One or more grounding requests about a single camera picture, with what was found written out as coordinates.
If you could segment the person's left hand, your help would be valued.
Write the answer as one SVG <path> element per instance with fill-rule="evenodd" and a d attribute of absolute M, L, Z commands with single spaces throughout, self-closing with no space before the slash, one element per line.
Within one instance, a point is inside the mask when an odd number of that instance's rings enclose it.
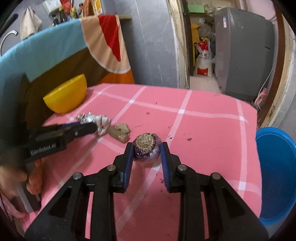
<path fill-rule="evenodd" d="M 34 168 L 29 176 L 21 169 L 1 166 L 1 192 L 9 201 L 18 197 L 16 184 L 22 182 L 26 183 L 27 180 L 27 190 L 32 195 L 40 194 L 43 185 L 42 160 L 34 162 Z"/>

